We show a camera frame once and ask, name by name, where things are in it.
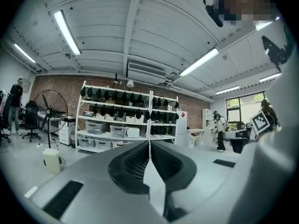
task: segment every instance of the fan blade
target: fan blade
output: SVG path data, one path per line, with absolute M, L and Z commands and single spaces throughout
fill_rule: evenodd
M 58 110 L 52 110 L 51 111 L 53 114 L 65 114 L 66 112 L 64 111 L 58 111 Z
M 48 109 L 49 106 L 48 106 L 48 102 L 47 102 L 47 100 L 46 100 L 46 97 L 45 97 L 43 94 L 42 94 L 42 96 L 43 96 L 43 102 L 45 103 L 46 108 Z
M 43 130 L 43 127 L 44 127 L 44 125 L 45 125 L 45 123 L 46 123 L 47 117 L 48 117 L 48 114 L 47 114 L 47 115 L 45 116 L 45 118 L 43 119 L 42 130 Z

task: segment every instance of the white shirt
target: white shirt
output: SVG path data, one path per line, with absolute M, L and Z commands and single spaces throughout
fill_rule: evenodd
M 225 131 L 225 128 L 223 126 L 224 124 L 225 124 L 224 118 L 220 117 L 220 119 L 216 122 L 216 127 L 218 132 Z

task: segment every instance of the ceiling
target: ceiling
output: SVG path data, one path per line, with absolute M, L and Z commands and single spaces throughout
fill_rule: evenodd
M 59 10 L 65 14 L 80 56 L 74 56 L 56 24 L 53 14 Z M 280 20 L 258 32 L 252 24 L 225 23 L 219 28 L 202 0 L 26 0 L 2 43 L 38 75 L 85 72 L 113 77 L 118 73 L 126 78 L 128 62 L 134 61 L 167 72 L 169 88 L 212 101 L 216 91 L 235 84 L 261 85 L 260 78 L 277 72 L 264 54 L 263 35 L 279 47 L 285 44 Z M 37 63 L 26 60 L 14 43 Z M 219 55 L 189 75 L 178 76 L 214 47 L 220 48 Z

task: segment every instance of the refrigerator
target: refrigerator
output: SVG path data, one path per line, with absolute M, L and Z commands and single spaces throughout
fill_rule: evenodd
M 186 111 L 178 111 L 178 119 L 175 133 L 175 144 L 183 147 L 189 147 L 187 136 L 187 119 L 188 113 Z

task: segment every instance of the air conditioner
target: air conditioner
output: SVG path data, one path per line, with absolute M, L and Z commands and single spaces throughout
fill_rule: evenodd
M 149 84 L 162 84 L 166 81 L 167 73 L 145 65 L 129 63 L 128 78 Z

